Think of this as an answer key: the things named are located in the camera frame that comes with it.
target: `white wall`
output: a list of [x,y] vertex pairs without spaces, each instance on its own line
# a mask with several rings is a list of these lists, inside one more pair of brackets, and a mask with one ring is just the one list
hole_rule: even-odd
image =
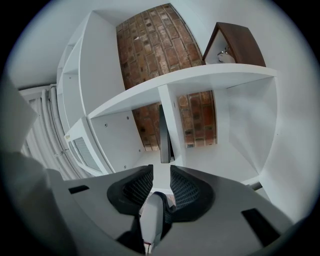
[[237,182],[244,182],[258,175],[230,143],[188,148],[185,167]]
[[216,140],[218,144],[229,143],[230,115],[227,89],[213,90]]
[[275,139],[260,175],[271,202],[297,221],[315,200],[320,167],[320,72],[295,24],[270,1],[171,0],[202,51],[216,22],[248,27],[268,68],[279,70]]
[[275,135],[276,78],[240,84],[226,91],[230,117],[229,141],[261,173]]
[[170,0],[102,0],[98,13],[117,26],[136,14],[169,2]]
[[113,25],[169,1],[52,0],[23,31],[7,63],[14,86],[55,84],[57,67],[72,34],[92,10],[102,9]]

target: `red brick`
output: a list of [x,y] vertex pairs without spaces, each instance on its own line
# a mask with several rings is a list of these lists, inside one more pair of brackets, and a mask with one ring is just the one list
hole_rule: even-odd
[[156,45],[154,47],[155,57],[159,63],[160,70],[162,74],[169,73],[166,57],[164,54],[164,51],[162,50],[162,47],[160,45]]
[[185,143],[194,144],[195,143],[194,135],[193,134],[186,135],[185,136]]
[[193,120],[201,120],[201,105],[200,98],[198,96],[190,97],[190,105]]
[[146,57],[146,61],[149,66],[150,73],[158,70],[157,59],[154,54],[150,54]]
[[126,49],[128,52],[128,62],[131,63],[136,59],[131,37],[128,37],[126,39],[125,44],[126,44]]
[[137,24],[137,29],[139,31],[144,30],[145,29],[145,23],[144,23],[144,21],[143,21],[143,19],[142,19],[140,14],[137,14],[135,16],[135,20],[136,20],[136,24]]
[[203,128],[194,131],[194,137],[195,137],[195,138],[203,138],[204,136],[205,136],[205,131],[204,131]]
[[142,117],[144,117],[144,118],[149,116],[148,107],[147,106],[140,107],[140,113],[141,113]]
[[141,132],[141,134],[142,134],[142,142],[143,142],[143,144],[149,145],[150,141],[149,141],[148,135],[146,135],[146,132]]
[[158,142],[160,142],[160,130],[159,130],[159,119],[153,121],[155,137]]
[[187,50],[188,50],[188,54],[189,54],[189,59],[194,62],[196,60],[199,60],[199,55],[196,49],[196,46],[194,43],[188,44],[186,46]]
[[182,21],[180,19],[177,19],[177,20],[174,21],[174,24],[175,24],[176,28],[178,29],[183,42],[185,44],[193,43],[193,41],[192,41],[192,39],[190,37],[190,34],[187,31],[185,25],[182,23]]
[[143,48],[146,55],[149,55],[153,52],[151,44],[149,42],[148,34],[145,30],[140,31],[140,39],[143,43]]
[[149,140],[150,140],[150,143],[151,143],[152,150],[153,151],[159,150],[156,136],[155,135],[149,136]]
[[148,106],[149,115],[152,120],[159,119],[159,103],[153,103]]
[[211,106],[204,106],[202,108],[203,123],[205,126],[212,126],[214,123],[213,113]]
[[129,29],[123,31],[123,37],[124,37],[125,39],[128,38],[128,37],[130,37],[130,30],[129,30]]
[[130,78],[124,79],[124,87],[126,90],[130,89],[133,86]]
[[169,14],[171,20],[178,20],[180,19],[177,13],[170,7],[170,6],[165,6],[164,10]]
[[188,108],[181,110],[181,115],[182,118],[190,118],[191,114],[190,114],[190,110]]
[[159,76],[160,76],[160,75],[159,75],[159,72],[158,72],[158,71],[153,72],[153,73],[150,74],[150,78],[156,78],[156,77],[159,77]]
[[179,63],[176,50],[173,47],[165,49],[165,54],[166,54],[169,66],[173,66]]
[[162,45],[164,46],[164,48],[168,48],[168,47],[172,46],[165,27],[163,25],[160,25],[157,27],[157,29],[159,31],[160,38],[162,40]]
[[119,31],[121,31],[121,30],[122,30],[122,24],[116,26],[116,31],[117,31],[117,32],[119,32]]
[[155,27],[152,24],[150,18],[144,18],[144,23],[145,23],[146,29],[149,31],[149,33],[155,31]]
[[203,131],[204,129],[204,126],[202,124],[202,122],[200,121],[194,121],[195,119],[193,119],[193,126],[194,126],[194,131],[197,132],[197,131]]
[[122,70],[123,70],[124,77],[129,78],[130,77],[130,69],[129,69],[128,62],[123,63]]
[[[119,46],[120,64],[126,89],[130,89],[147,79],[158,77],[168,71],[174,72],[203,64],[198,46],[193,40],[188,41],[189,38],[192,39],[192,35],[183,20],[180,19],[181,17],[170,4],[164,4],[137,14],[130,21],[123,22],[122,29],[120,27],[117,28],[117,34],[120,35],[118,44],[121,44],[123,50],[127,51],[126,57],[126,53],[121,53]],[[159,26],[160,30],[164,31],[161,35],[158,30]],[[120,42],[119,39],[124,40],[125,47],[123,46],[123,41]],[[187,48],[189,44],[196,48],[197,58],[195,57],[195,51],[193,51],[194,48],[192,49],[192,46]],[[179,105],[177,107],[181,111],[182,124],[187,128],[183,129],[186,147],[202,146],[203,141],[206,145],[215,143],[216,128],[212,92],[204,92],[204,94],[193,93],[183,97],[185,97],[185,103],[182,103],[184,106]],[[193,98],[199,99],[200,104],[193,103],[191,107],[189,100]],[[159,103],[155,103],[132,111],[146,151],[159,150],[158,107]],[[210,125],[204,126],[203,107],[211,107],[213,122]],[[149,133],[147,132],[147,125],[151,125],[152,134],[150,134],[150,130],[148,131]]]
[[182,69],[190,68],[190,61],[188,58],[188,54],[186,53],[186,49],[180,38],[174,39],[173,44],[178,55],[178,59],[180,62],[180,66]]
[[127,30],[129,28],[129,23],[128,23],[128,21],[126,20],[126,21],[124,21],[123,23],[122,23],[122,29],[123,29],[123,31],[125,31],[125,30]]
[[142,18],[144,18],[144,19],[149,18],[149,13],[147,10],[141,12],[141,15],[142,15]]
[[125,48],[120,50],[120,55],[121,55],[121,62],[122,63],[127,62],[127,60],[128,60],[128,51]]
[[166,27],[169,27],[169,26],[172,26],[172,22],[171,20],[169,19],[168,15],[165,13],[165,11],[158,11],[160,17],[161,17],[161,20],[163,21],[164,25]]
[[129,21],[129,24],[134,23],[135,22],[135,16],[131,17],[128,21]]
[[153,24],[155,26],[162,24],[161,18],[159,17],[159,15],[155,9],[150,9],[149,13],[150,13],[151,19],[153,21]]
[[151,145],[144,145],[145,151],[152,151]]
[[200,93],[200,95],[201,95],[201,103],[202,104],[211,104],[209,91],[203,91]]
[[117,39],[118,39],[118,43],[119,43],[119,48],[120,49],[124,48],[126,46],[126,44],[125,44],[124,34],[123,34],[122,30],[117,33]]
[[148,135],[155,134],[154,125],[150,118],[144,119],[144,128]]
[[133,81],[133,87],[135,87],[135,86],[137,86],[137,85],[139,85],[141,83],[142,83],[141,82],[141,78],[139,77],[139,78],[137,78],[136,80]]
[[151,54],[153,52],[151,44],[149,43],[149,41],[144,41],[143,42],[143,47],[144,47],[144,51],[145,51],[146,55],[149,55],[149,54]]
[[157,32],[153,32],[150,34],[151,43],[155,46],[160,44],[160,39]]
[[145,42],[148,40],[148,34],[147,34],[146,30],[141,30],[139,34],[140,34],[140,40],[142,42]]
[[143,50],[142,42],[140,39],[133,40],[133,45],[134,45],[135,53],[139,53]]
[[181,108],[186,108],[189,106],[188,98],[186,95],[182,95],[178,98],[178,102]]
[[158,11],[158,12],[162,12],[164,9],[161,5],[155,7],[155,9]]
[[171,39],[175,39],[179,37],[179,34],[174,26],[168,27],[167,29]]
[[136,61],[130,64],[130,74],[131,74],[131,79],[133,81],[140,78],[140,72],[139,72],[138,64]]
[[183,118],[183,128],[185,130],[192,130],[193,122],[191,117]]
[[193,62],[191,63],[191,65],[192,65],[192,67],[197,67],[197,66],[202,66],[203,63],[202,63],[202,60],[201,60],[201,59],[198,59],[198,60],[196,60],[196,61],[193,61]]
[[214,144],[214,131],[212,129],[205,129],[205,144],[212,145]]
[[130,24],[129,27],[130,27],[131,37],[134,40],[134,39],[136,39],[138,37],[138,31],[137,31],[136,23]]
[[141,77],[141,81],[145,82],[147,80],[149,80],[149,75],[148,75],[148,68],[147,68],[147,63],[145,60],[145,56],[142,53],[138,53],[136,55],[136,60],[138,63],[138,67],[140,70],[140,77]]
[[196,138],[195,139],[195,146],[196,147],[203,147],[205,145],[205,141],[203,138]]
[[174,71],[178,71],[178,70],[180,70],[179,65],[174,65],[174,66],[170,67],[170,72],[174,72]]

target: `white shelf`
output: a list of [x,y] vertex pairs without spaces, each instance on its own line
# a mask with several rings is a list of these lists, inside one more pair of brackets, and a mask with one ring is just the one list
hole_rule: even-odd
[[125,91],[116,27],[94,11],[83,33],[79,80],[85,114]]
[[227,89],[214,90],[213,97],[216,123],[216,142],[217,144],[225,144],[229,142],[230,129],[229,98]]
[[78,75],[62,74],[62,83],[65,114],[68,126],[71,128],[81,117],[84,116]]
[[66,134],[69,131],[70,127],[67,121],[64,97],[62,94],[57,94],[56,98],[57,98],[57,104],[58,104],[58,110],[59,110],[59,116],[60,116],[62,128],[63,128],[64,134]]
[[84,35],[85,28],[87,26],[89,14],[84,18],[84,20],[81,22],[81,24],[77,27],[77,29],[74,31],[73,35],[71,36],[68,46],[75,46],[76,43],[79,41],[79,39]]
[[70,52],[70,55],[63,66],[62,72],[64,74],[77,75],[79,73],[81,43],[82,39],[80,38]]
[[58,67],[56,71],[56,83],[58,84],[62,75],[63,67]]
[[177,166],[186,165],[186,146],[177,96],[168,85],[158,87]]
[[176,95],[226,89],[244,83],[277,76],[277,71],[247,64],[211,64],[164,74],[126,90],[103,103],[90,118],[133,110],[158,102],[157,87],[168,85]]
[[95,141],[114,172],[133,168],[145,152],[132,111],[89,120]]
[[63,93],[63,79],[62,79],[62,74],[61,74],[59,82],[56,85],[56,94],[60,95],[62,93]]
[[72,50],[74,49],[74,45],[67,45],[65,50],[64,50],[64,58],[63,58],[63,66],[66,65],[66,62],[72,52]]

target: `shelf divider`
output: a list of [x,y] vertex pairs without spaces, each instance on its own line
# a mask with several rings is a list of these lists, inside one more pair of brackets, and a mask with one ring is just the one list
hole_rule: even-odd
[[169,131],[175,165],[186,166],[186,146],[177,96],[167,84],[158,87],[166,125]]

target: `white shelving unit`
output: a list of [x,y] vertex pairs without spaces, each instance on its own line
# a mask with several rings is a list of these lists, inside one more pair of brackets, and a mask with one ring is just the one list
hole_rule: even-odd
[[[126,168],[133,168],[153,164],[154,173],[157,173],[157,176],[160,173],[164,175],[161,178],[162,188],[166,192],[170,189],[170,164],[160,163],[160,153],[143,150],[135,122],[127,122],[125,118],[131,115],[130,110],[161,102],[175,165],[243,182],[256,177],[258,173],[229,141],[229,107],[233,104],[233,98],[229,97],[228,90],[246,87],[247,84],[269,86],[276,76],[275,70],[245,64],[212,64],[179,70],[141,83],[113,97],[88,115],[90,127],[114,172],[124,170],[124,165]],[[177,97],[207,90],[213,90],[215,97],[218,144],[186,148]]]
[[[61,57],[57,70],[58,107],[66,141],[86,138],[82,146],[99,163],[102,174],[152,164],[153,189],[170,194],[172,164],[238,182],[257,177],[258,170],[250,158],[253,151],[263,148],[265,158],[259,166],[266,160],[275,121],[266,127],[267,138],[253,144],[255,148],[248,148],[238,138],[245,136],[243,129],[248,126],[257,134],[263,130],[252,116],[268,115],[272,109],[269,105],[277,102],[277,76],[276,70],[261,66],[209,64],[164,74],[125,90],[116,27],[92,11],[74,32]],[[246,111],[239,101],[252,87],[257,90],[253,90],[255,95],[249,95],[252,102]],[[214,94],[217,144],[186,148],[177,97],[209,90]],[[254,103],[260,99],[264,99],[263,104]],[[161,163],[160,151],[145,151],[131,111],[157,102],[163,106],[175,157],[167,164]],[[238,118],[243,119],[243,127],[234,125]],[[82,160],[77,163],[85,169]],[[88,172],[101,175],[92,169]]]

